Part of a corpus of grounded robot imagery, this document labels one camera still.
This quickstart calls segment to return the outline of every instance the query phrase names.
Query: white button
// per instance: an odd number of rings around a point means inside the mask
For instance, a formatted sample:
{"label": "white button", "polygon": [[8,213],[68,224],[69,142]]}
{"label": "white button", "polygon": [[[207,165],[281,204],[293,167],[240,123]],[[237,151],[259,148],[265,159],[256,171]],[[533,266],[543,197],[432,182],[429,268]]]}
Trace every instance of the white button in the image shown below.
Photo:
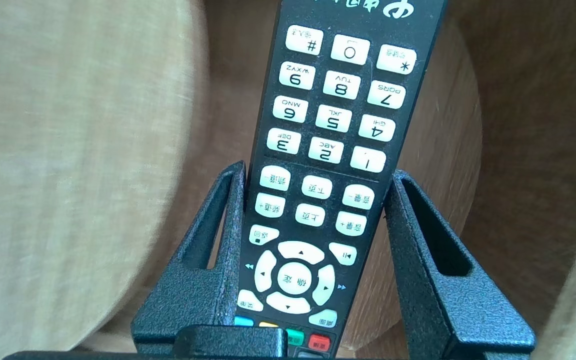
{"label": "white button", "polygon": [[284,214],[286,199],[274,194],[258,193],[254,210],[267,218],[279,218]]}
{"label": "white button", "polygon": [[386,154],[379,150],[355,146],[350,158],[350,166],[355,169],[381,173],[386,165]]}
{"label": "white button", "polygon": [[308,101],[288,96],[277,96],[272,106],[272,115],[278,119],[303,123],[306,121]]}
{"label": "white button", "polygon": [[359,76],[328,71],[324,81],[324,94],[355,100],[361,83],[362,78]]}
{"label": "white button", "polygon": [[279,237],[279,230],[262,225],[252,225],[248,240],[255,245],[263,246]]}
{"label": "white button", "polygon": [[262,293],[270,289],[273,284],[271,273],[277,265],[277,258],[270,250],[264,251],[254,267],[254,286],[256,291]]}
{"label": "white button", "polygon": [[346,35],[334,35],[330,57],[342,62],[365,65],[370,41]]}
{"label": "white button", "polygon": [[311,265],[324,260],[324,251],[302,241],[284,241],[279,243],[278,248],[281,256],[286,259],[300,259]]}
{"label": "white button", "polygon": [[305,196],[325,200],[330,198],[332,192],[332,181],[325,177],[307,175],[303,178],[301,192]]}
{"label": "white button", "polygon": [[326,210],[324,210],[323,207],[310,205],[308,203],[300,203],[294,212],[294,219],[297,223],[309,226],[322,226],[325,217]]}
{"label": "white button", "polygon": [[330,253],[334,255],[336,260],[341,265],[349,267],[355,263],[357,259],[357,248],[354,246],[348,246],[347,244],[330,243],[328,244]]}
{"label": "white button", "polygon": [[370,84],[368,103],[389,109],[399,109],[404,105],[406,89],[403,86],[374,80]]}
{"label": "white button", "polygon": [[375,139],[376,141],[389,142],[395,135],[395,121],[389,118],[364,115],[361,117],[359,136]]}
{"label": "white button", "polygon": [[281,166],[268,165],[261,169],[259,185],[262,187],[285,192],[290,184],[290,171]]}
{"label": "white button", "polygon": [[240,308],[252,310],[253,312],[261,312],[264,305],[255,294],[250,290],[240,290],[237,296],[237,306]]}
{"label": "white button", "polygon": [[351,214],[350,212],[339,211],[334,227],[336,227],[336,230],[343,235],[358,237],[363,234],[366,229],[366,217],[358,214]]}
{"label": "white button", "polygon": [[344,152],[344,144],[339,141],[313,137],[310,141],[308,157],[322,162],[339,164]]}
{"label": "white button", "polygon": [[368,186],[353,184],[348,185],[343,191],[341,202],[348,207],[370,210],[375,201],[375,192]]}
{"label": "white button", "polygon": [[417,61],[417,53],[409,48],[382,45],[377,59],[377,69],[408,75]]}
{"label": "white button", "polygon": [[335,310],[323,310],[308,317],[308,322],[312,325],[323,326],[324,328],[334,328],[337,324],[337,312]]}
{"label": "white button", "polygon": [[322,50],[322,30],[299,25],[290,25],[286,35],[286,48],[300,53],[319,55]]}
{"label": "white button", "polygon": [[281,292],[273,292],[265,298],[265,302],[274,309],[288,314],[306,314],[311,312],[311,305],[303,297],[288,297]]}
{"label": "white button", "polygon": [[319,105],[315,125],[320,128],[334,130],[335,132],[347,133],[352,117],[353,112],[350,110],[328,105]]}
{"label": "white button", "polygon": [[313,66],[286,61],[281,64],[279,82],[287,87],[311,90],[315,80],[315,71]]}
{"label": "white button", "polygon": [[319,282],[315,291],[312,292],[312,300],[319,306],[326,304],[335,289],[335,269],[332,265],[326,265],[317,272]]}
{"label": "white button", "polygon": [[299,262],[288,262],[279,268],[277,273],[279,287],[291,296],[303,294],[311,287],[312,282],[313,274],[310,269]]}
{"label": "white button", "polygon": [[302,134],[299,132],[281,130],[276,127],[268,131],[268,139],[265,145],[268,149],[295,155],[299,153],[299,144],[302,142]]}

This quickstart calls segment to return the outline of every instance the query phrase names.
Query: remote control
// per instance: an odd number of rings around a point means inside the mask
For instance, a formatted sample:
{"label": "remote control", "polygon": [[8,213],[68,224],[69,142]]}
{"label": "remote control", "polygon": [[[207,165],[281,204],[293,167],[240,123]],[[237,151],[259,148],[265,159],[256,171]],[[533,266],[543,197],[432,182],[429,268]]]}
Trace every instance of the remote control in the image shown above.
{"label": "remote control", "polygon": [[445,0],[282,0],[246,185],[236,326],[332,358]]}

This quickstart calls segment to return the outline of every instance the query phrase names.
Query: ok button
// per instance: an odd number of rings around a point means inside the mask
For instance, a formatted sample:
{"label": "ok button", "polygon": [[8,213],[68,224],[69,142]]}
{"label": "ok button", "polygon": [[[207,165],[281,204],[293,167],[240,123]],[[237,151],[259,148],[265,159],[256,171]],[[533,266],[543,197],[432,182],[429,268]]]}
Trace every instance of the ok button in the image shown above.
{"label": "ok button", "polygon": [[279,269],[277,274],[279,287],[292,296],[303,294],[311,287],[313,274],[310,269],[299,262],[288,262]]}

